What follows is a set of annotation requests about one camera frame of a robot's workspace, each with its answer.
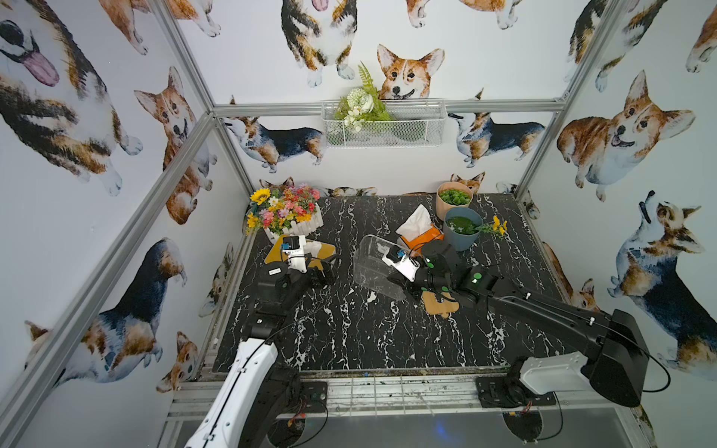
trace flower pot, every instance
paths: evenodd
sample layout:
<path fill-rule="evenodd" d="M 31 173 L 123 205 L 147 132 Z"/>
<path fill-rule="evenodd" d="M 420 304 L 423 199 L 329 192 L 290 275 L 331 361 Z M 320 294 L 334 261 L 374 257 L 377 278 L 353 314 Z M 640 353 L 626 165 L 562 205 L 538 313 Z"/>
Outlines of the flower pot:
<path fill-rule="evenodd" d="M 456 252 L 463 252 L 464 250 L 469 249 L 471 246 L 473 246 L 473 243 L 478 238 L 480 232 L 476 232 L 472 235 L 461 235 L 452 231 L 451 228 L 448 226 L 448 220 L 451 218 L 455 218 L 456 216 L 463 216 L 465 218 L 468 218 L 471 221 L 475 222 L 475 224 L 478 226 L 483 224 L 483 218 L 481 218 L 475 210 L 467 209 L 464 207 L 455 207 L 453 209 L 450 209 L 445 214 L 445 220 L 443 221 L 443 234 L 445 235 L 445 238 L 443 240 L 446 241 L 448 244 L 452 245 L 455 248 Z"/>
<path fill-rule="evenodd" d="M 468 196 L 470 197 L 470 201 L 466 205 L 451 205 L 443 199 L 441 199 L 441 192 L 444 190 L 461 190 L 468 193 Z M 446 213 L 453 208 L 468 208 L 470 203 L 473 202 L 473 192 L 465 185 L 459 184 L 458 182 L 446 182 L 445 184 L 441 184 L 440 187 L 438 187 L 438 191 L 436 194 L 436 216 L 438 216 L 438 219 L 441 221 L 445 221 Z"/>
<path fill-rule="evenodd" d="M 321 226 L 323 226 L 323 218 L 321 217 L 321 209 L 318 207 L 318 204 L 316 204 L 316 211 L 313 213 L 313 215 L 311 215 L 310 220 L 305 221 L 305 222 L 291 221 L 290 226 L 284 227 L 282 229 L 282 232 L 286 235 L 304 235 L 304 236 L 306 236 Z M 272 244 L 276 244 L 276 241 L 278 241 L 280 234 L 276 234 L 267 228 L 264 228 L 264 233 L 266 233 L 267 237 L 269 238 L 269 241 L 271 241 Z"/>

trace yellow board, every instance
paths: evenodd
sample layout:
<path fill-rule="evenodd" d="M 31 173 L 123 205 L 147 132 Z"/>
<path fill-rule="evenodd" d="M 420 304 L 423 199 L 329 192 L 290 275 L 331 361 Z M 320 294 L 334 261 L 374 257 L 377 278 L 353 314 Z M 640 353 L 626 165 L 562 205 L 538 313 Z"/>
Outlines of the yellow board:
<path fill-rule="evenodd" d="M 458 311 L 458 303 L 457 302 L 450 302 L 446 299 L 443 300 L 443 302 L 438 303 L 436 300 L 436 294 L 433 292 L 424 291 L 423 292 L 423 305 L 426 307 L 426 313 L 430 315 L 436 315 L 440 314 L 443 316 L 444 319 L 448 319 L 448 315 L 450 313 L 455 313 Z"/>
<path fill-rule="evenodd" d="M 276 241 L 276 244 L 274 244 L 274 247 L 271 248 L 267 257 L 264 258 L 265 264 L 269 264 L 271 262 L 286 261 L 286 258 L 282 259 L 282 252 L 281 252 L 281 243 L 284 241 L 285 236 L 286 235 L 280 236 L 279 240 Z M 325 259 L 335 253 L 336 253 L 336 246 L 333 246 L 331 244 L 321 243 L 321 249 L 318 251 L 318 258 Z M 323 265 L 317 259 L 312 259 L 311 263 L 309 263 L 308 267 L 317 267 L 323 271 Z"/>

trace flower arrangement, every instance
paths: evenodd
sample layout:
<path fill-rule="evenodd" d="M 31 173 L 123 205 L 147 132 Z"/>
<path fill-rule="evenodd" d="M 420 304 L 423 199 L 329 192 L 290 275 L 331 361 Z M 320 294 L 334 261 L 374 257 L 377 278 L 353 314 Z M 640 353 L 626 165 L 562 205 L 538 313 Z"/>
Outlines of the flower arrangement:
<path fill-rule="evenodd" d="M 319 212 L 318 190 L 307 184 L 286 189 L 259 189 L 251 195 L 247 213 L 247 234 L 267 229 L 273 234 L 288 233 L 292 221 L 308 223 Z"/>
<path fill-rule="evenodd" d="M 501 224 L 500 219 L 497 216 L 493 216 L 492 224 L 481 224 L 480 226 L 476 225 L 475 222 L 471 221 L 469 218 L 465 218 L 463 216 L 451 218 L 447 223 L 452 231 L 461 235 L 474 235 L 480 232 L 503 238 L 505 233 L 508 232 L 508 221 L 503 221 Z"/>
<path fill-rule="evenodd" d="M 359 132 L 366 121 L 393 120 L 379 99 L 379 90 L 374 87 L 371 73 L 363 62 L 358 66 L 358 73 L 363 86 L 352 89 L 347 96 L 342 97 L 334 115 L 336 120 L 343 120 L 343 124 L 353 132 Z"/>

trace black marble table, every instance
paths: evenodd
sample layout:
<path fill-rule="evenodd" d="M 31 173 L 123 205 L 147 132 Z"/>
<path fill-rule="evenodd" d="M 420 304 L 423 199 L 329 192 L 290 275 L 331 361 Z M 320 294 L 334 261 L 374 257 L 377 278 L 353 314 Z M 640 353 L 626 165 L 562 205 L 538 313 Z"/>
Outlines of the black marble table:
<path fill-rule="evenodd" d="M 280 357 L 301 371 L 345 371 L 398 368 L 455 368 L 504 366 L 517 356 L 552 356 L 572 351 L 543 331 L 489 313 L 477 305 L 460 308 L 447 319 L 428 315 L 422 302 L 396 301 L 353 282 L 352 256 L 364 235 L 395 241 L 395 230 L 420 204 L 434 223 L 435 195 L 368 196 L 320 200 L 323 227 L 311 239 L 336 245 L 340 259 L 332 287 L 309 292 L 295 319 L 316 314 L 287 330 L 278 343 Z M 540 255 L 525 219 L 507 194 L 476 195 L 472 208 L 484 219 L 508 220 L 505 239 L 481 237 L 462 253 L 473 265 L 497 265 L 502 274 L 523 286 L 559 296 L 550 271 Z M 234 309 L 219 346 L 213 371 L 228 372 L 239 343 L 241 327 L 257 295 L 257 273 L 271 244 L 257 235 Z"/>

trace wooden board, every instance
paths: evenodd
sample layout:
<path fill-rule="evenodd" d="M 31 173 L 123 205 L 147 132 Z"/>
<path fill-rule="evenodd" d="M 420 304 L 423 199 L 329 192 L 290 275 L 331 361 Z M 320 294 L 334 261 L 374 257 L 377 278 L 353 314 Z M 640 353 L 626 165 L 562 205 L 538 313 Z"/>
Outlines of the wooden board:
<path fill-rule="evenodd" d="M 286 261 L 286 258 L 284 260 L 281 259 L 281 243 L 284 241 L 284 237 L 286 235 L 282 235 L 279 237 L 279 239 L 276 241 L 276 244 L 274 244 L 274 247 L 271 248 L 269 251 L 269 254 L 266 258 L 264 258 L 264 263 L 269 264 L 271 262 L 281 262 Z M 306 242 L 312 242 L 312 239 L 306 239 Z M 332 244 L 326 244 L 321 243 L 321 249 L 318 251 L 318 258 L 325 259 L 327 257 L 330 257 L 331 255 L 336 253 L 336 246 L 333 246 Z M 308 267 L 317 267 L 319 270 L 323 271 L 323 265 L 317 260 L 312 259 L 311 263 L 309 263 Z"/>

